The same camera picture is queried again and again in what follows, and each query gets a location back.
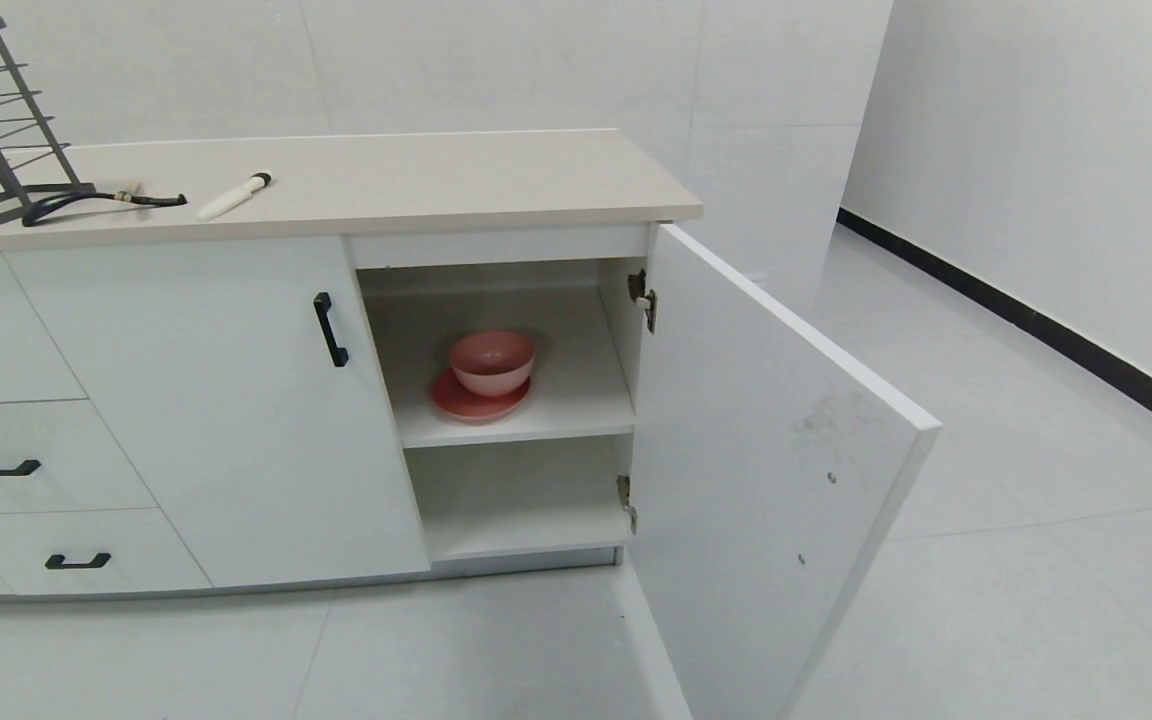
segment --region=cabinet shelf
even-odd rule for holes
[[[594,287],[366,298],[376,354],[406,448],[623,434],[634,406]],[[516,329],[536,344],[531,395],[507,418],[447,418],[429,388],[468,333]]]
[[[430,559],[614,547],[628,521],[612,438],[407,452]]]

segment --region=open cabinet door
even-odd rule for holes
[[[628,556],[695,720],[781,720],[940,423],[673,225],[649,263]]]

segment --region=gray tile floor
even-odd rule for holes
[[[818,327],[946,426],[796,720],[1152,720],[1152,415],[838,228]]]
[[[1152,720],[1152,415],[844,229],[809,319],[946,432],[795,719]],[[622,578],[0,606],[0,719],[675,717]]]

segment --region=pink bowl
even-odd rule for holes
[[[488,331],[462,338],[452,347],[452,370],[475,395],[508,395],[531,377],[536,348],[525,334]]]

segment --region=black baseboard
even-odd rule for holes
[[[1038,338],[1052,350],[1069,357],[1089,373],[1109,382],[1119,392],[1124,393],[1152,412],[1152,378],[1128,361],[1111,354],[1048,316],[1039,313],[1038,310],[1025,305],[1024,302],[998,290],[996,287],[965,273],[964,270],[955,268],[954,265],[937,258],[935,255],[878,227],[876,223],[871,223],[867,219],[861,218],[849,210],[838,210],[838,222],[852,229],[869,242],[873,242],[874,245],[881,247],[882,250],[896,255],[901,260],[923,270],[924,273],[932,275],[954,290],[963,293],[991,313],[1000,316],[1000,318]]]

